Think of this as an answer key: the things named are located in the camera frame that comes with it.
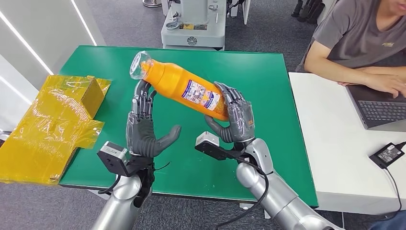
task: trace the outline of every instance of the black cable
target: black cable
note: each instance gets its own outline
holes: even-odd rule
[[[398,150],[402,150],[403,146],[405,146],[405,145],[406,145],[406,141],[405,141],[405,142],[402,142],[402,143],[400,143],[400,144],[397,144],[397,145],[395,145],[395,146],[396,146],[396,148],[397,148]]]
[[[399,201],[399,209],[398,209],[397,211],[395,211],[395,214],[394,214],[392,217],[386,218],[386,219],[380,219],[380,220],[376,220],[376,221],[387,221],[387,220],[393,219],[393,218],[396,217],[396,215],[397,215],[397,214],[400,212],[400,210],[402,209],[402,201],[400,200],[399,190],[397,189],[396,181],[395,181],[395,179],[393,178],[393,176],[392,176],[391,172],[389,171],[389,169],[386,168],[386,167],[385,167],[384,169],[385,169],[386,171],[388,171],[389,175],[390,175],[391,178],[392,178],[392,181],[393,181],[394,184],[395,184],[397,200]]]
[[[166,163],[164,166],[160,167],[159,169],[155,169],[154,171],[161,170],[161,169],[165,168],[166,166],[168,166],[169,164],[170,164],[170,161],[168,163]]]
[[[260,167],[258,167],[257,165],[255,165],[255,164],[253,164],[253,163],[250,163],[250,162],[248,162],[248,161],[245,161],[245,160],[242,160],[242,159],[238,159],[238,158],[234,158],[235,160],[237,160],[237,161],[239,161],[239,162],[243,162],[243,163],[245,163],[245,164],[248,164],[248,165],[250,165],[251,167],[253,167],[254,169],[256,169],[261,175],[263,175],[264,176],[264,179],[265,179],[265,191],[264,191],[264,193],[262,194],[262,196],[258,199],[258,201],[250,208],[250,209],[248,209],[247,211],[245,211],[243,214],[241,214],[241,215],[239,215],[239,216],[237,216],[237,217],[235,217],[235,218],[232,218],[231,220],[228,220],[228,221],[226,221],[226,222],[223,222],[223,223],[221,223],[221,224],[218,224],[217,226],[216,226],[216,230],[218,230],[218,228],[219,227],[221,227],[221,226],[224,226],[224,225],[226,225],[226,224],[229,224],[229,223],[232,223],[232,222],[234,222],[234,221],[236,221],[236,220],[238,220],[238,219],[241,219],[241,218],[243,218],[244,216],[246,216],[248,213],[250,213],[252,210],[254,210],[254,208],[256,208],[258,205],[260,205],[260,203],[262,202],[262,200],[266,197],[266,195],[268,194],[268,188],[269,188],[269,181],[268,181],[268,178],[267,178],[267,175],[265,174],[265,172],[260,168]]]
[[[363,223],[363,225],[364,225],[364,227],[365,227],[365,228],[367,228],[367,227],[365,226],[365,224],[366,224],[366,223],[387,221],[387,220],[390,220],[390,219],[395,218],[395,217],[397,216],[397,214],[400,212],[400,210],[402,209],[402,201],[400,200],[400,194],[399,194],[399,190],[397,189],[397,184],[396,184],[396,181],[395,181],[394,177],[392,176],[391,172],[389,171],[389,169],[388,169],[388,168],[386,168],[386,167],[385,167],[384,169],[385,169],[386,171],[388,171],[389,176],[391,177],[392,181],[393,181],[393,182],[394,182],[394,184],[395,184],[395,189],[396,189],[397,200],[399,201],[399,209],[398,209],[398,210],[396,210],[395,212],[392,212],[392,213],[394,213],[394,215],[393,215],[393,216],[391,216],[391,217],[389,217],[389,218],[378,219],[378,220],[368,220],[368,221],[363,221],[362,223]]]
[[[113,188],[117,185],[118,181],[120,180],[121,175],[117,175],[117,179],[115,179],[114,183],[112,184],[112,186],[110,186],[109,188],[105,189],[105,190],[100,190],[97,193],[98,194],[106,194],[109,193],[113,190]]]

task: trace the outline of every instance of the gray carpet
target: gray carpet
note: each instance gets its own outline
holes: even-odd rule
[[[148,9],[141,0],[87,0],[109,46],[162,47],[162,9]],[[315,26],[290,16],[296,0],[253,0],[248,25],[242,13],[227,20],[226,50],[283,53],[288,71],[299,64]],[[105,200],[87,190],[25,184],[0,184],[0,230],[89,229]],[[136,230],[212,230],[242,213],[236,203],[152,196]],[[341,213],[319,212],[341,226]],[[367,215],[345,214],[346,229],[365,229]],[[255,209],[223,230],[278,230]]]

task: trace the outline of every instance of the person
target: person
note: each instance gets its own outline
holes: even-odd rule
[[[296,71],[406,96],[406,65],[370,66],[406,50],[406,0],[340,0],[316,28]]]

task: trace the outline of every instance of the white machine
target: white machine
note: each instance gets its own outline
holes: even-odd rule
[[[222,50],[226,0],[172,1],[161,30],[163,48]]]

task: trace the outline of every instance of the green table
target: green table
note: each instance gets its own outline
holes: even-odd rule
[[[252,102],[256,136],[267,142],[277,172],[308,205],[318,205],[282,54],[79,46],[59,74],[92,75],[110,79],[112,84],[94,118],[105,122],[94,148],[76,152],[61,185],[100,188],[113,183],[115,175],[107,171],[96,153],[108,140],[126,146],[127,114],[137,83],[130,78],[129,68],[141,50],[147,50],[158,61],[176,63],[208,81],[224,82],[241,90]],[[236,179],[236,161],[217,161],[194,149],[196,137],[210,131],[203,114],[157,95],[153,116],[158,138],[174,124],[182,126],[180,138],[155,159],[157,168],[171,163],[155,172],[154,193],[254,200]]]

